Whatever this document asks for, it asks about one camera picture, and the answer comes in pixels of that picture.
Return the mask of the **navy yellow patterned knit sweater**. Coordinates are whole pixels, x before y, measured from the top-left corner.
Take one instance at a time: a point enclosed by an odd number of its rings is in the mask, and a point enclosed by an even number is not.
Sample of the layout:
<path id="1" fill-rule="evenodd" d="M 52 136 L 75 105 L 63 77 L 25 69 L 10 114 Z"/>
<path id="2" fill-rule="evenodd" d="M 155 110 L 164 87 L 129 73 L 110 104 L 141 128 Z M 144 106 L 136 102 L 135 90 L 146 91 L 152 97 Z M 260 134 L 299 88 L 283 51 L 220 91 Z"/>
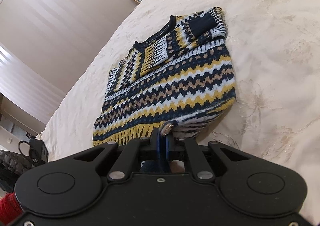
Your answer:
<path id="1" fill-rule="evenodd" d="M 169 22 L 108 73 L 93 145 L 148 137 L 195 138 L 236 99 L 223 10 L 213 7 Z"/>

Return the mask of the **cream embroidered bedspread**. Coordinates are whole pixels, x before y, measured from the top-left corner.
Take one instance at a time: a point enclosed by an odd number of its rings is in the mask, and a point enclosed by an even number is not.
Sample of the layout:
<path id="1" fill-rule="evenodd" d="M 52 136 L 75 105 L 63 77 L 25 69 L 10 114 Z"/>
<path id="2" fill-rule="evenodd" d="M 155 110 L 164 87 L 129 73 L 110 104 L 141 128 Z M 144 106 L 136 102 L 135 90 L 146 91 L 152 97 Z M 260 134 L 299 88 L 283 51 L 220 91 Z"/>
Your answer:
<path id="1" fill-rule="evenodd" d="M 236 101 L 199 135 L 287 166 L 306 181 L 301 214 L 319 223 L 319 0 L 144 0 L 121 23 L 40 134 L 57 160 L 92 146 L 108 71 L 171 15 L 221 7 Z"/>

